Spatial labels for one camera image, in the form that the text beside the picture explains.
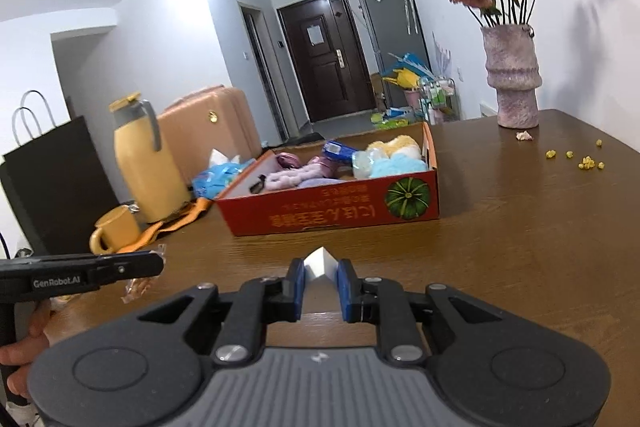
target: floor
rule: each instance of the floor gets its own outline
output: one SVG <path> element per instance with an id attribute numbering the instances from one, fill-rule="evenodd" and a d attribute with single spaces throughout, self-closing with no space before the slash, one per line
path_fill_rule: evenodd
<path id="1" fill-rule="evenodd" d="M 329 120 L 322 120 L 311 124 L 313 132 L 320 133 L 326 139 L 334 139 L 338 136 L 358 134 L 373 130 L 371 114 L 373 111 L 361 111 L 344 116 L 337 116 Z"/>

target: gray ribbed plate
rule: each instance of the gray ribbed plate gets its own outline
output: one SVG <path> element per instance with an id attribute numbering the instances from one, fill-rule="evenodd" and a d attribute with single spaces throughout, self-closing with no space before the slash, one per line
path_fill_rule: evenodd
<path id="1" fill-rule="evenodd" d="M 215 374 L 167 427 L 471 427 L 426 375 L 381 362 L 372 347 L 268 348 L 258 362 Z"/>

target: green pumpkin picture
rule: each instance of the green pumpkin picture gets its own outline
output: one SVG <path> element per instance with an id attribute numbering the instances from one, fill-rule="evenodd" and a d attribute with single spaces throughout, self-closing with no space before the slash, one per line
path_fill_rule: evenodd
<path id="1" fill-rule="evenodd" d="M 429 208 L 431 190 L 427 183 L 418 178 L 402 178 L 389 185 L 385 203 L 393 216 L 415 219 Z"/>

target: door handle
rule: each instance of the door handle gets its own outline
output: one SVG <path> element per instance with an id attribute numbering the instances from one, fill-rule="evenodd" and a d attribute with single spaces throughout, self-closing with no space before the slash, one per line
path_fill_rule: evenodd
<path id="1" fill-rule="evenodd" d="M 340 69 L 344 69 L 344 58 L 342 58 L 342 50 L 336 50 L 335 54 L 338 55 L 338 64 L 340 64 Z"/>

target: brown door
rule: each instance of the brown door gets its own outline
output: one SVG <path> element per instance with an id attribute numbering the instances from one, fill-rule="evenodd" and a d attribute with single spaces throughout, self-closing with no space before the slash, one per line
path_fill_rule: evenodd
<path id="1" fill-rule="evenodd" d="M 376 107 L 347 0 L 278 10 L 312 122 Z"/>

